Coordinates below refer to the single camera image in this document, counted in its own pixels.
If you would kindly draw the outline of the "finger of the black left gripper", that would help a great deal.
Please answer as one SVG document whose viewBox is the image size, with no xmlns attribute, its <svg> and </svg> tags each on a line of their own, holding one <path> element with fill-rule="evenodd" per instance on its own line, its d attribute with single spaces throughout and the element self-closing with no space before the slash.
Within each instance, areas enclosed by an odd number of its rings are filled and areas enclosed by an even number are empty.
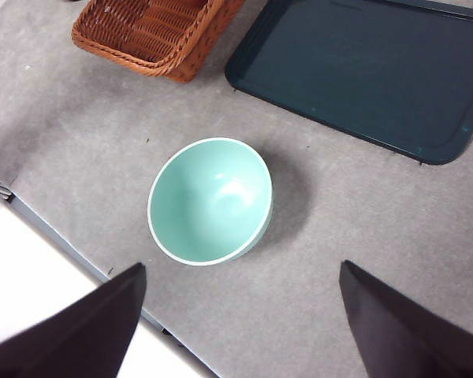
<svg viewBox="0 0 473 378">
<path fill-rule="evenodd" d="M 147 287 L 136 263 L 52 317 L 0 343 L 0 377 L 115 377 Z"/>
<path fill-rule="evenodd" d="M 473 377 L 473 334 L 349 260 L 339 285 L 368 376 Z"/>
</svg>

